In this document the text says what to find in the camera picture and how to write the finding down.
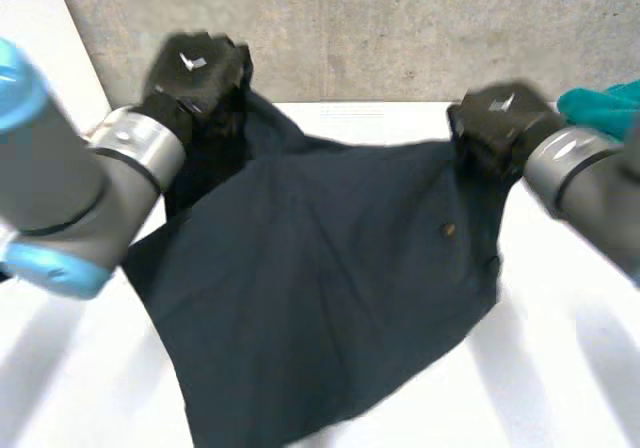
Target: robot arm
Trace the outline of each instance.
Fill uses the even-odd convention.
[[[640,123],[619,144],[568,126],[522,83],[470,92],[449,119],[467,162],[490,176],[523,176],[551,216],[640,284]]]
[[[18,232],[4,270],[95,297],[171,186],[194,133],[247,82],[247,57],[227,38],[171,37],[143,103],[86,146],[25,56],[0,40],[0,216]]]

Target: white table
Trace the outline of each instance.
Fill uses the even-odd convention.
[[[79,130],[91,129],[106,100],[62,0],[1,0],[8,35],[52,79]],[[446,138],[445,107],[281,106],[310,134],[372,144]],[[143,231],[162,221],[160,208]],[[640,446],[640,293],[521,185],[500,244],[502,302],[470,337],[368,415],[305,446]],[[90,303],[0,287],[3,448],[188,447],[182,408],[121,272]]]

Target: gray wall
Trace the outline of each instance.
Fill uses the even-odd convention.
[[[247,41],[274,101],[442,101],[505,77],[554,98],[640,78],[640,0],[66,1],[114,105],[172,30]]]

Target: cloth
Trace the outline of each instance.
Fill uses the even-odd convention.
[[[314,139],[253,93],[247,112],[245,152],[185,167],[168,222],[123,264],[197,447],[282,446],[356,417],[497,298],[510,184],[457,167],[449,142]]]
[[[603,92],[576,88],[560,97],[558,110],[574,125],[589,126],[624,141],[640,120],[640,80]]]

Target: teal cloth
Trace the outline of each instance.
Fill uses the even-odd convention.
[[[573,125],[584,125],[624,141],[640,121],[640,80],[603,92],[576,88],[560,97],[558,110]]]

